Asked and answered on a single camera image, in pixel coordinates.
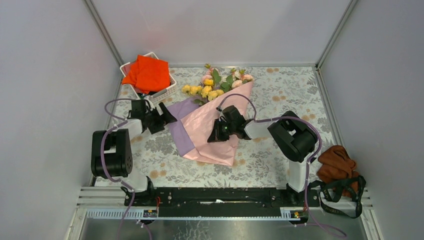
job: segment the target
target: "purple cloth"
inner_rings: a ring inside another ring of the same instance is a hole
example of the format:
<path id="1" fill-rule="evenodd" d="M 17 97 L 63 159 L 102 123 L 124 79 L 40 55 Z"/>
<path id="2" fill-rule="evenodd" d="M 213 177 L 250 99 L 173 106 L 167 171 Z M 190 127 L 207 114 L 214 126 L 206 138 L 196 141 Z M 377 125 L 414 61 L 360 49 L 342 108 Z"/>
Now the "purple cloth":
<path id="1" fill-rule="evenodd" d="M 187 98 L 184 101 L 180 101 L 166 107 L 168 111 L 178 120 L 177 122 L 168 124 L 168 127 L 173 141 L 175 142 L 176 149 L 181 157 L 195 148 L 195 145 L 181 122 L 181 119 L 199 107 L 200 106 L 198 104 L 193 103 L 192 98 Z"/>

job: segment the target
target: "gray wall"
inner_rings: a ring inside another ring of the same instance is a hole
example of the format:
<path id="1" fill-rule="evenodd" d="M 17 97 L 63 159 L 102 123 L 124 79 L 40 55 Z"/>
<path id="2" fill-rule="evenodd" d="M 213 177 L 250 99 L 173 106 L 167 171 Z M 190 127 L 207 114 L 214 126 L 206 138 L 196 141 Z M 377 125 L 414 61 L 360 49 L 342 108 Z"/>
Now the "gray wall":
<path id="1" fill-rule="evenodd" d="M 63 239 L 117 64 L 84 3 L 0 1 L 0 239 Z"/>
<path id="2" fill-rule="evenodd" d="M 94 0 L 122 58 L 315 63 L 349 0 Z"/>
<path id="3" fill-rule="evenodd" d="M 322 72 L 385 239 L 422 239 L 424 1 L 359 1 Z"/>

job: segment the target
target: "plastic basket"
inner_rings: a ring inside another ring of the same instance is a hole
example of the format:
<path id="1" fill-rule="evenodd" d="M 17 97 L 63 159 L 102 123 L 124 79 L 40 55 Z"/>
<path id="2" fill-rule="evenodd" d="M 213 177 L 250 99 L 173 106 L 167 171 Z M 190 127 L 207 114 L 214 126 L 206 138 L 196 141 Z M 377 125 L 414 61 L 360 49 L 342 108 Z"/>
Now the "plastic basket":
<path id="1" fill-rule="evenodd" d="M 143 55 L 144 57 L 150 57 L 150 58 L 154 58 L 154 59 L 159 59 L 158 56 L 156 56 L 156 54 L 154 52 L 149 52 L 145 55 Z M 125 63 L 124 65 L 120 66 L 119 69 L 121 71 L 121 73 L 123 74 L 124 77 L 127 76 L 127 74 L 130 72 L 130 67 L 134 62 L 128 62 Z M 167 99 L 169 97 L 171 97 L 172 95 L 174 95 L 177 92 L 177 81 L 175 81 L 175 79 L 171 76 L 171 74 L 169 74 L 169 80 L 171 85 L 161 91 L 158 91 L 157 93 L 152 95 L 151 101 L 154 104 L 158 104 L 160 103 L 162 100 Z M 134 91 L 135 95 L 137 96 L 138 99 L 140 99 L 140 96 L 137 94 L 136 89 L 134 88 L 133 85 L 128 84 L 131 89 Z"/>

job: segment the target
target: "black strap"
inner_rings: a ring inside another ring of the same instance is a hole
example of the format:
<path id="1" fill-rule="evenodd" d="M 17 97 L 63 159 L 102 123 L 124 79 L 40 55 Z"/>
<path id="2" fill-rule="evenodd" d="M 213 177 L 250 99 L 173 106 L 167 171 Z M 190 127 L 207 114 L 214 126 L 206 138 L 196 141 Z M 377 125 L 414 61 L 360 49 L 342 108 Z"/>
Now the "black strap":
<path id="1" fill-rule="evenodd" d="M 358 192 L 357 193 L 351 187 L 351 184 L 354 183 L 354 182 L 358 182 Z M 319 194 L 320 204 L 321 204 L 322 209 L 324 209 L 324 211 L 326 211 L 327 213 L 346 216 L 346 217 L 349 217 L 351 219 L 356 219 L 357 217 L 359 217 L 362 214 L 361 198 L 362 198 L 362 195 L 364 193 L 364 189 L 365 189 L 366 184 L 367 184 L 367 182 L 365 181 L 364 177 L 360 175 L 360 176 L 354 177 L 354 178 L 347 178 L 347 179 L 341 179 L 341 180 L 333 181 L 333 182 L 330 182 L 328 184 L 325 184 L 322 181 L 316 180 L 316 181 L 311 182 L 309 184 L 308 189 L 320 186 L 321 192 L 324 193 L 324 198 L 327 201 L 333 202 L 333 203 L 337 203 L 340 200 L 340 198 L 342 198 L 343 190 L 348 191 L 350 193 L 350 196 L 352 197 L 352 202 L 356 203 L 355 216 L 349 216 L 339 209 L 335 209 L 333 207 L 330 207 L 330 206 L 324 204 L 323 201 L 321 200 L 321 194 Z M 333 197 L 331 197 L 330 193 L 329 193 L 329 189 L 333 189 L 333 188 L 335 188 L 335 191 L 334 191 L 335 194 L 334 194 Z"/>

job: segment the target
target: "floral pattern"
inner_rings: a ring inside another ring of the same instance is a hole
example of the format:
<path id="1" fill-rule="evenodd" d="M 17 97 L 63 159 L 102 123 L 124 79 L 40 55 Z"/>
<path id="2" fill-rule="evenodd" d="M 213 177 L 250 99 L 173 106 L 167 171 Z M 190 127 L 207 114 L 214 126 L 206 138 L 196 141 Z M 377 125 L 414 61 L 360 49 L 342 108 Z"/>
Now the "floral pattern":
<path id="1" fill-rule="evenodd" d="M 325 151 L 334 139 L 312 67 L 246 67 L 255 77 L 250 99 L 257 109 L 257 119 L 275 117 L 291 110 L 309 121 L 319 131 Z M 180 89 L 184 85 L 199 83 L 205 74 L 202 67 L 170 68 Z M 223 76 L 230 68 L 218 68 Z M 123 85 L 120 98 L 135 98 L 127 85 Z M 180 90 L 163 102 L 169 106 L 186 99 Z M 127 116 L 129 101 L 119 101 L 114 113 Z M 247 108 L 252 116 L 252 107 Z M 151 135 L 149 131 L 131 139 L 133 169 L 149 176 L 155 187 L 285 187 L 289 161 L 272 138 L 240 140 L 233 166 L 224 166 L 188 160 L 178 155 L 171 134 L 165 129 Z M 318 179 L 318 161 L 311 164 L 309 177 Z M 115 186 L 99 177 L 96 186 Z"/>

